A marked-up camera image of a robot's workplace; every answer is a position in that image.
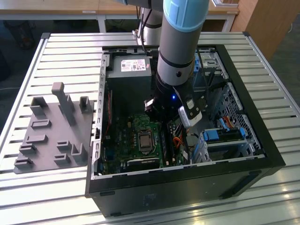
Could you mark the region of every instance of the red wire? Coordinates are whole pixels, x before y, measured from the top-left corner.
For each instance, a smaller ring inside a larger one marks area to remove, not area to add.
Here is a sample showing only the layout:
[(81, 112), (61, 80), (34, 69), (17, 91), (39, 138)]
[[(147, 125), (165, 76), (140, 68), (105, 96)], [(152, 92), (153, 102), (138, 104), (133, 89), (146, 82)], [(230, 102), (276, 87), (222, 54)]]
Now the red wire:
[(107, 135), (109, 126), (110, 126), (110, 121), (111, 121), (111, 111), (110, 111), (110, 102), (111, 102), (111, 98), (110, 98), (110, 94), (108, 92), (108, 125), (107, 125), (107, 129), (105, 132), (105, 136)]

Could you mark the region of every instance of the cpu socket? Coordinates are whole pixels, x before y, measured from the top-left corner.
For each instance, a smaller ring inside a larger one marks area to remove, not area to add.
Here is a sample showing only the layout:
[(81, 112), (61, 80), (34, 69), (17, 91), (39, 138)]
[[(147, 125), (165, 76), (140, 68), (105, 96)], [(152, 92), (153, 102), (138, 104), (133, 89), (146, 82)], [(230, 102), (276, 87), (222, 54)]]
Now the cpu socket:
[(139, 137), (139, 150), (142, 154), (148, 155), (153, 150), (152, 132), (149, 129), (140, 130)]

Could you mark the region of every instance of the metal slat surface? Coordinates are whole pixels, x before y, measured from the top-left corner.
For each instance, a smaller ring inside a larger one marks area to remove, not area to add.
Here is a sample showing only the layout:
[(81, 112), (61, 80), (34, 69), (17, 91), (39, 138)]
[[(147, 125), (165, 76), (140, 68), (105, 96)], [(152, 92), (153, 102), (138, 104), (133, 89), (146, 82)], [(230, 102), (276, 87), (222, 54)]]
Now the metal slat surface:
[(14, 174), (14, 161), (30, 121), (32, 95), (51, 95), (53, 82), (65, 82), (73, 101), (97, 100), (102, 46), (135, 45), (129, 34), (51, 34), (38, 58), (8, 138), (0, 153), (1, 224), (270, 224), (300, 217), (299, 112), (261, 55), (241, 33), (202, 33), (199, 44), (225, 44), (287, 167), (265, 177), (242, 195), (192, 206), (104, 218), (84, 197), (86, 167)]

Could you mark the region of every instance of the power supply label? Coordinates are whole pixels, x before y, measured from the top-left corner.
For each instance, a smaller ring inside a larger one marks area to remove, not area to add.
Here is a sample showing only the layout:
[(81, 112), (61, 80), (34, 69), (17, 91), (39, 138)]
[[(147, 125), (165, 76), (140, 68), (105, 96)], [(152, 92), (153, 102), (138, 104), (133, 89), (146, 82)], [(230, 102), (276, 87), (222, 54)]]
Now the power supply label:
[(144, 70), (146, 70), (145, 60), (122, 60), (121, 62), (121, 72)]

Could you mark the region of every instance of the blue tab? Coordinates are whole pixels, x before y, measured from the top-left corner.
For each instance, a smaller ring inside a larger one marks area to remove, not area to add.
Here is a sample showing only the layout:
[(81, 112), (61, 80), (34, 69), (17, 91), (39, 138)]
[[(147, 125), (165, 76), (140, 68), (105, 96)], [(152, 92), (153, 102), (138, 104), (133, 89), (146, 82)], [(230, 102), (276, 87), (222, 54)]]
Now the blue tab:
[(198, 149), (199, 149), (199, 144), (196, 145), (195, 150), (194, 150), (193, 155), (192, 155), (191, 158), (194, 158), (194, 156), (196, 155)]
[(240, 134), (242, 135), (243, 138), (246, 137), (246, 132), (245, 132), (244, 128), (242, 128), (242, 127), (240, 128)]
[(205, 140), (205, 141), (208, 141), (208, 135), (207, 135), (207, 132), (206, 132), (206, 131), (204, 131), (203, 137), (204, 137), (204, 140)]
[(209, 140), (219, 140), (219, 135), (216, 130), (207, 130), (206, 132)]
[(228, 128), (228, 126), (226, 126), (226, 124), (224, 123), (224, 120), (222, 118), (219, 119), (222, 126), (224, 127), (225, 130), (229, 131), (230, 129)]

